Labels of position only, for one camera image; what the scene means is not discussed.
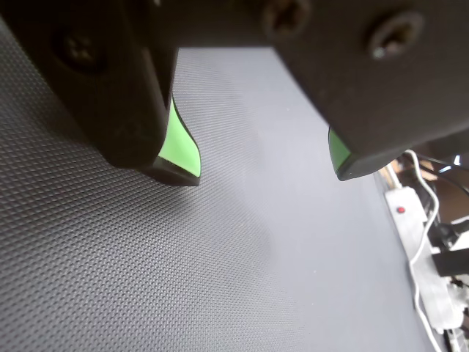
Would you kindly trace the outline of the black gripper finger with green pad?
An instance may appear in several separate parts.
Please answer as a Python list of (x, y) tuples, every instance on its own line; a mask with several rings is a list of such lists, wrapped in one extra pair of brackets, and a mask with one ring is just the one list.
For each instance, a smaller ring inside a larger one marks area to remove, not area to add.
[(340, 180), (468, 128), (466, 1), (258, 1), (262, 28), (346, 149)]
[(174, 105), (177, 52), (151, 1), (3, 1), (1, 17), (89, 142), (118, 169), (197, 186), (199, 148)]

